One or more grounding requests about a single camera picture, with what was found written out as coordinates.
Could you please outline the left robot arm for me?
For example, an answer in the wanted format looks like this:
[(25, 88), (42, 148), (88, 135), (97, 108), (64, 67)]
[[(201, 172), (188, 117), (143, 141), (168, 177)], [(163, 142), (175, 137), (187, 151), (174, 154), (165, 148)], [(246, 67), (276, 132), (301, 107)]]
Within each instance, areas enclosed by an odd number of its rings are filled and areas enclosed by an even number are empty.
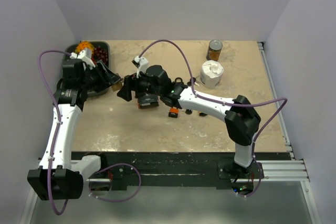
[(38, 168), (28, 172), (27, 180), (41, 200), (78, 199), (83, 184), (91, 175), (103, 178), (109, 165), (98, 155), (71, 162), (75, 128), (89, 93), (100, 93), (117, 86), (122, 78), (102, 62), (92, 67), (80, 59), (63, 62), (62, 77), (52, 96), (54, 119), (46, 150)]

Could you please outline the brass padlock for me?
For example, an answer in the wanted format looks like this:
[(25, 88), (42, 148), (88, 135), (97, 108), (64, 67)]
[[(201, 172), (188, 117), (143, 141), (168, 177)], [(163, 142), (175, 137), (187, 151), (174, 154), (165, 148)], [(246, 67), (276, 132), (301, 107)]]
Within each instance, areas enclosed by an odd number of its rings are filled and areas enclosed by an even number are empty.
[(113, 92), (117, 92), (119, 90), (121, 90), (123, 87), (123, 83), (122, 82), (118, 82), (118, 83), (115, 83), (111, 86), (111, 89)]

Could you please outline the black padlock with keys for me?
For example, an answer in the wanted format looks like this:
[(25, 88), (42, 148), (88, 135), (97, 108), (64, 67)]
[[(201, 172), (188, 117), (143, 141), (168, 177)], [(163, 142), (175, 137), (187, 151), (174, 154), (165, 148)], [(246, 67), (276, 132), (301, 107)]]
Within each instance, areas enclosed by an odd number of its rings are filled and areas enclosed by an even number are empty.
[(175, 78), (174, 84), (179, 85), (179, 86), (183, 86), (184, 85), (183, 79), (181, 77)]

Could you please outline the black padlock keys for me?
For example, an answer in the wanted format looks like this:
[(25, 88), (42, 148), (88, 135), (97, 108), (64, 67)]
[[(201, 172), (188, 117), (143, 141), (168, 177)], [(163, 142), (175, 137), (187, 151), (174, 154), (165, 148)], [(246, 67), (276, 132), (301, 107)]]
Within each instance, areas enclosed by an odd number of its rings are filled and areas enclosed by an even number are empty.
[(187, 85), (188, 85), (189, 87), (191, 87), (191, 86), (192, 86), (192, 83), (193, 83), (195, 86), (197, 86), (197, 87), (200, 86), (199, 83), (197, 82), (197, 79), (196, 79), (195, 77), (190, 78), (190, 80), (187, 82)]

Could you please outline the orange padlock with keys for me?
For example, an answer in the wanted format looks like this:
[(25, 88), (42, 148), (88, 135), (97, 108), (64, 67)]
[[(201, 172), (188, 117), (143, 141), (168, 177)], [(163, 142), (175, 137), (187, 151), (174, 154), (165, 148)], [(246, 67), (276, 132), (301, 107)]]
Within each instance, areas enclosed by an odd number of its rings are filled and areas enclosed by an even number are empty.
[(178, 114), (179, 114), (179, 109), (178, 108), (170, 108), (168, 116), (170, 118), (178, 118)]

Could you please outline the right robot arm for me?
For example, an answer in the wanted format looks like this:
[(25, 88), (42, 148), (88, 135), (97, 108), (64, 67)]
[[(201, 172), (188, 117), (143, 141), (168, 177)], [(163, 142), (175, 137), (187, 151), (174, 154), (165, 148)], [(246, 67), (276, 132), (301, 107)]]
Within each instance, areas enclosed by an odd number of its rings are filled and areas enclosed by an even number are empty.
[(224, 122), (230, 139), (235, 142), (235, 175), (246, 178), (252, 173), (253, 138), (261, 117), (246, 97), (228, 99), (196, 92), (182, 82), (172, 81), (160, 65), (150, 66), (144, 73), (125, 76), (117, 96), (129, 102), (133, 96), (144, 94), (157, 95), (171, 108), (203, 112)]

